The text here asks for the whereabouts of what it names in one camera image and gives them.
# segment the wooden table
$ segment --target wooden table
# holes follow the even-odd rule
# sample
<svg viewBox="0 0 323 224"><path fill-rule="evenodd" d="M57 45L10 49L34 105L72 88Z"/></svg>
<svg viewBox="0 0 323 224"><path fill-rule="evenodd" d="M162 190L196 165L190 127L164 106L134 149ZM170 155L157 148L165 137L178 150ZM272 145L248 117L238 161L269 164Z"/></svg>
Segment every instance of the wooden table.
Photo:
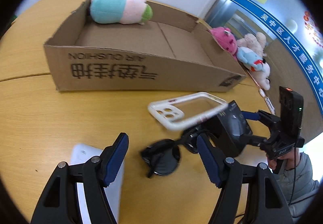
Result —
<svg viewBox="0 0 323 224"><path fill-rule="evenodd" d="M120 132L130 138L125 158L120 224L208 223L220 190L198 155L181 147L181 163L167 177L147 179L139 151L180 132L163 128L147 111L152 101L190 92L55 90L42 44L83 0L41 0L20 15L0 43L0 175L17 207L30 220L38 198L58 162L70 160L76 143L103 149ZM250 78L227 93L243 110L268 108ZM251 121L256 135L268 129ZM248 146L237 158L257 165L264 152ZM245 207L244 185L237 213Z"/></svg>

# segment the plush toy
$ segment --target plush toy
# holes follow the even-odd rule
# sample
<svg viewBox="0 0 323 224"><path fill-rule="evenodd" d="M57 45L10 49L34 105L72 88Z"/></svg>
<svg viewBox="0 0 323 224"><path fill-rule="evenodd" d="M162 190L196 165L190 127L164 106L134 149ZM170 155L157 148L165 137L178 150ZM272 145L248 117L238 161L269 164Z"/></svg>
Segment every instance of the plush toy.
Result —
<svg viewBox="0 0 323 224"><path fill-rule="evenodd" d="M133 24L152 18L146 0L91 0L90 15L99 24Z"/></svg>
<svg viewBox="0 0 323 224"><path fill-rule="evenodd" d="M258 85L262 89L269 90L270 89L270 80L268 77L270 75L270 66L265 61L265 59L263 59L263 65L264 65L264 72L251 71L250 75L254 78L254 80L258 83Z"/></svg>
<svg viewBox="0 0 323 224"><path fill-rule="evenodd" d="M235 56L238 49L237 41L235 40L235 36L231 33L231 30L227 27L224 28L220 26L217 28L212 28L209 31L214 40L217 41L223 49L233 55L235 60L237 60L237 57Z"/></svg>
<svg viewBox="0 0 323 224"><path fill-rule="evenodd" d="M237 40L237 46L250 48L260 57L266 56L266 54L264 54L264 48L266 46L266 37L261 32L258 32L256 36L250 33L246 34L244 38Z"/></svg>
<svg viewBox="0 0 323 224"><path fill-rule="evenodd" d="M237 59L242 62L246 68L251 71L263 71L263 58L258 56L254 51L247 47L239 47L237 51Z"/></svg>

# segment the blue sign strip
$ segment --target blue sign strip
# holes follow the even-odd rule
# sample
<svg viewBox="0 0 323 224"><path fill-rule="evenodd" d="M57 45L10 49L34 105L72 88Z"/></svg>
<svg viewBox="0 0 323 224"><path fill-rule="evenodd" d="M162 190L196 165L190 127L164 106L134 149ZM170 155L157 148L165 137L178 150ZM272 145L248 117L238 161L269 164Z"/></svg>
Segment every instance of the blue sign strip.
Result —
<svg viewBox="0 0 323 224"><path fill-rule="evenodd" d="M311 56L296 37L272 14L252 0L230 0L263 23L282 42L307 77L323 115L323 78Z"/></svg>

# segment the gray jacket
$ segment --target gray jacket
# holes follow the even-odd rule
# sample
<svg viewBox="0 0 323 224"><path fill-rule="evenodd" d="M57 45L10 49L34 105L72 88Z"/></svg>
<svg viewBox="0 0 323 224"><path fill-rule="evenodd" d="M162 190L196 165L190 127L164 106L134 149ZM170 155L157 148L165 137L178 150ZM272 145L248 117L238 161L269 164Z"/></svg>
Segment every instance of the gray jacket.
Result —
<svg viewBox="0 0 323 224"><path fill-rule="evenodd" d="M290 201L293 190L294 169L285 170L283 174L273 174L277 180L287 203ZM309 156L300 153L300 162L296 167L296 180L292 203L289 206L294 222L296 222L311 203L319 182L313 180L312 164Z"/></svg>

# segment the silver bolt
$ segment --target silver bolt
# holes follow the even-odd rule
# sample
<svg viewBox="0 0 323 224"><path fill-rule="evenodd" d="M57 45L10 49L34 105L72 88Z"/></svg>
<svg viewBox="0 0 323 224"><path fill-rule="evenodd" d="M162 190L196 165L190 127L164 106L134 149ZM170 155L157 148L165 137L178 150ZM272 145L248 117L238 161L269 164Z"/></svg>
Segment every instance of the silver bolt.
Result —
<svg viewBox="0 0 323 224"><path fill-rule="evenodd" d="M259 167L260 167L261 169L267 169L267 165L266 165L265 163L260 163L260 164L259 164Z"/></svg>
<svg viewBox="0 0 323 224"><path fill-rule="evenodd" d="M62 169L63 167L66 166L66 162L62 161L62 162L59 162L59 164L57 165L60 169Z"/></svg>
<svg viewBox="0 0 323 224"><path fill-rule="evenodd" d="M99 156L93 156L92 158L91 158L91 162L93 162L93 163L97 163L97 162L99 162L100 161L100 157Z"/></svg>
<svg viewBox="0 0 323 224"><path fill-rule="evenodd" d="M232 164L232 163L234 163L234 159L232 158L232 157L227 157L226 159L225 159L225 161L227 162L227 163L229 163L229 164Z"/></svg>

